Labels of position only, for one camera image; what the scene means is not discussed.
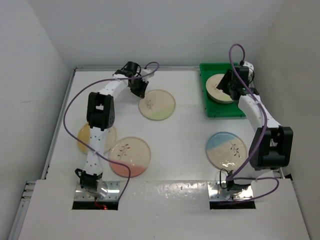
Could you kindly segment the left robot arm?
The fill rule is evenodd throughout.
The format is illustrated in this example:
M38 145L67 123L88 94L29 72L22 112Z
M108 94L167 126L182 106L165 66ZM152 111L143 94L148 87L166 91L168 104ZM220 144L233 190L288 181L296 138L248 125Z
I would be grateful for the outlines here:
M126 88L139 98L145 96L149 84L148 78L154 74L148 68L141 68L135 62L129 61L118 69L112 79L97 92L88 96L86 120L89 126L89 146L87 149L86 163L83 169L75 172L79 177L81 188L89 193L98 195L103 168L101 156L105 151L109 129L115 122L116 97Z

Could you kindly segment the green cream plate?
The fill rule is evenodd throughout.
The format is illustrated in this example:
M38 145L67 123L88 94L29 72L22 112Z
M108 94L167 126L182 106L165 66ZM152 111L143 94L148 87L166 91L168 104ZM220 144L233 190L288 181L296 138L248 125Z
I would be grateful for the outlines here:
M166 90L154 89L145 94L138 103L140 113L152 121L169 118L175 111L175 98Z
M220 104L231 104L234 102L231 97L217 88L223 77L224 74L215 74L209 77L206 81L205 88L207 94L213 101Z

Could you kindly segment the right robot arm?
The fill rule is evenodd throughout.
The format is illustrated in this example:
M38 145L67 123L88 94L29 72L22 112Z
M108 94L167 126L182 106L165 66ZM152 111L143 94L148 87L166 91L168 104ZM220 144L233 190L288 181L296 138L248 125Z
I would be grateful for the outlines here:
M228 191L250 186L265 172L288 166L291 158L294 132L271 116L258 91L249 86L249 72L247 66L232 66L217 86L237 104L254 130L247 159L226 177Z

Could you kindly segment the yellow cream plate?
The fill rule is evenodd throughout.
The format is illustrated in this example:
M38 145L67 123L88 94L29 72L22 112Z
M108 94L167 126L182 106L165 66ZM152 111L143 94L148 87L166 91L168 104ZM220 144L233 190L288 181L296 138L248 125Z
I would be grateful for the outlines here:
M77 138L89 145L89 139L90 139L90 127L89 124L86 123L78 132ZM117 131L115 126L112 126L111 128L108 129L108 137L105 142L104 146L104 153L107 153L112 146L115 144L117 139ZM81 142L77 142L78 149L80 152L83 154L87 155L88 154L88 148L82 144Z

